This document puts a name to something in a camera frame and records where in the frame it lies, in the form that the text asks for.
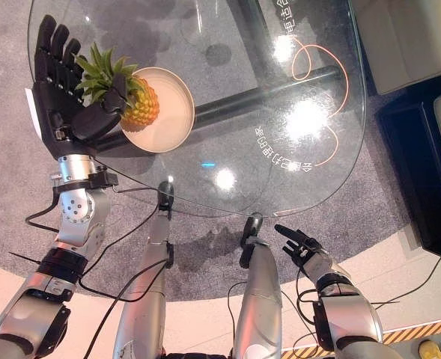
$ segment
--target round glass table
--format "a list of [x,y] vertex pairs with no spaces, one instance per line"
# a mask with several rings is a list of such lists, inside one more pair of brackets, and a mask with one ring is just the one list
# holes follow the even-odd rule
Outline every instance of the round glass table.
[[202,206],[265,217],[318,205],[348,178],[362,145],[365,84],[348,1],[34,0],[28,30],[49,13],[88,54],[93,42],[139,67],[177,74],[195,102],[188,138],[166,153],[120,127],[99,160]]

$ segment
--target pineapple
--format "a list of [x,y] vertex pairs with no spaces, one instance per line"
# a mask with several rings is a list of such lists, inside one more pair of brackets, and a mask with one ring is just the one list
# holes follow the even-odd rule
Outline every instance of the pineapple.
[[125,65],[125,56],[112,66],[113,49],[100,53],[97,44],[91,47],[91,62],[76,57],[76,62],[84,69],[84,79],[77,85],[83,88],[83,97],[91,97],[91,102],[101,101],[112,85],[115,73],[122,73],[127,80],[127,107],[121,117],[121,126],[131,132],[151,125],[159,114],[159,100],[153,88],[145,79],[133,76],[137,65]]

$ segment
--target floor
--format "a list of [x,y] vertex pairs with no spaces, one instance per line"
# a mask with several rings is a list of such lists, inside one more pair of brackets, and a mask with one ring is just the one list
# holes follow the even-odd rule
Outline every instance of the floor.
[[[28,1],[0,1],[0,311],[22,278],[33,269],[32,264],[8,256],[7,251],[40,259],[52,241],[50,235],[23,224],[27,214],[44,208],[50,201],[48,174],[57,170],[56,163],[34,135],[23,90],[31,87],[25,49],[28,6]],[[10,14],[8,23],[6,13]],[[262,236],[272,244],[282,289],[292,298],[296,271],[281,252],[284,239],[273,231],[277,222],[301,227],[316,236],[342,261],[372,301],[406,292],[421,283],[433,267],[437,258],[415,249],[410,219],[374,119],[376,110],[397,95],[368,98],[365,139],[359,160],[335,195],[298,215],[265,221]],[[154,201],[149,195],[121,196],[109,192],[109,197],[113,203],[109,238],[137,225]],[[177,244],[177,263],[169,276],[165,347],[169,352],[227,354],[231,347],[231,322],[225,295],[231,284],[246,276],[237,266],[240,257],[237,240],[245,217],[225,216],[182,202],[176,202],[175,206],[171,238]],[[57,213],[46,216],[45,221],[56,225]],[[136,270],[147,232],[148,226],[124,245],[113,248],[101,268],[92,273],[89,284],[118,291]],[[300,286],[311,287],[304,278]],[[239,312],[240,302],[240,296],[232,298],[235,313]],[[51,358],[81,357],[95,330],[94,323],[100,321],[108,306],[109,300],[104,298],[82,291],[76,294],[69,303],[73,311],[69,333]],[[120,312],[120,306],[112,312],[93,358],[110,357]],[[287,301],[284,312],[283,346],[289,348],[306,329]],[[441,262],[424,288],[403,298],[401,303],[381,308],[380,317],[385,329],[440,319]],[[311,338],[305,338],[298,345],[309,342]]]
[[[24,88],[31,87],[25,46],[28,6],[28,1],[21,4],[13,0],[0,1],[0,93],[3,99],[8,99],[8,102],[0,101],[0,268],[20,276],[32,270],[31,264],[7,252],[35,259],[41,259],[46,253],[53,236],[27,227],[23,219],[50,203],[49,174],[57,171],[56,162],[34,134],[25,101]],[[4,15],[10,13],[12,7],[17,10],[6,24]],[[308,21],[313,19],[303,21],[307,31],[311,27]],[[364,143],[346,183],[321,205],[278,220],[316,236],[338,260],[360,253],[410,222],[374,120],[376,110],[397,95],[368,98]],[[135,184],[122,181],[121,185],[128,188]],[[135,227],[151,211],[155,201],[154,194],[115,194],[112,191],[108,194],[112,202],[107,223],[108,239]],[[245,217],[210,211],[179,200],[175,201],[174,209],[171,240],[176,244],[177,256],[171,270],[169,300],[224,297],[231,283],[245,275],[237,266],[238,239]],[[57,226],[58,214],[54,211],[43,221]],[[273,246],[279,276],[285,283],[294,279],[295,272],[290,268],[288,257],[282,254],[284,239],[273,230],[276,222],[265,221],[262,236]],[[86,282],[100,290],[117,292],[135,272],[146,236],[147,228],[141,228],[113,248]]]
[[[370,301],[385,301],[422,283],[437,261],[437,256],[421,248],[412,249],[409,243],[414,243],[414,238],[411,228],[406,226],[341,265],[349,271],[366,298]],[[21,283],[21,277],[0,269],[0,311]],[[299,287],[308,289],[311,284],[302,278]],[[294,282],[284,283],[282,290],[294,298]],[[231,298],[235,318],[240,311],[241,300],[241,295]],[[288,301],[283,302],[283,347],[289,349],[298,337],[307,334],[307,330]],[[67,336],[50,358],[80,358],[110,303],[110,300],[104,298],[74,295],[68,304],[72,314]],[[307,304],[302,309],[307,316],[311,316]],[[378,313],[384,330],[441,319],[441,262],[423,288],[402,298],[400,303],[382,307]],[[110,358],[120,314],[121,306],[118,305],[97,340],[92,352],[93,358]],[[169,302],[164,346],[168,352],[226,355],[232,346],[231,326],[226,298]],[[306,337],[296,347],[313,342],[311,337]]]

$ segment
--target pineapple leaves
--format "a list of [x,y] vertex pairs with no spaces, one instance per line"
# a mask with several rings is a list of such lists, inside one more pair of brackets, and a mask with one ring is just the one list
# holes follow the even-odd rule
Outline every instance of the pineapple leaves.
[[89,64],[86,60],[83,58],[76,56],[76,63],[79,64],[79,66],[88,72],[89,75],[92,76],[101,76],[100,71],[94,66]]
[[109,88],[110,84],[103,79],[92,79],[92,80],[84,80],[81,83],[79,83],[76,86],[76,90],[79,90],[81,88],[96,88],[96,87],[101,87],[101,88]]
[[99,98],[101,96],[103,96],[105,93],[107,92],[107,90],[98,90],[95,93],[92,94],[92,102],[96,102],[99,100]]
[[107,51],[104,56],[102,57],[104,68],[106,68],[109,71],[110,76],[114,75],[114,70],[112,69],[112,52],[114,49],[110,49]]
[[[91,101],[101,101],[103,96],[112,86],[114,74],[121,73],[127,80],[127,93],[134,94],[137,91],[145,93],[145,86],[133,78],[133,72],[137,64],[126,65],[127,56],[122,56],[112,65],[112,53],[114,49],[100,52],[97,44],[94,43],[90,49],[90,61],[76,56],[76,63],[84,69],[82,82],[76,87],[77,90],[84,89],[83,97],[91,96]],[[128,105],[135,108],[136,98],[128,96]]]
[[137,64],[127,65],[121,70],[121,72],[125,75],[125,77],[129,78],[132,76],[132,73],[137,68]]
[[128,59],[127,56],[122,56],[121,58],[119,58],[119,59],[115,62],[115,64],[114,64],[114,69],[113,69],[114,73],[119,73],[119,72],[121,72],[122,67],[124,67],[124,62],[125,62],[126,59]]
[[103,68],[102,55],[99,52],[99,48],[97,44],[94,42],[94,45],[91,47],[91,59],[94,60],[94,63],[100,68]]

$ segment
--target bowl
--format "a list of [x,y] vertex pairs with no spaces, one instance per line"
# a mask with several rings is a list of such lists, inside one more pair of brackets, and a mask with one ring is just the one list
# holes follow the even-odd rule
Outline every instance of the bowl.
[[163,153],[179,147],[189,136],[195,118],[192,94],[182,79],[160,67],[133,73],[147,80],[159,100],[157,119],[145,127],[121,126],[130,142],[148,152]]

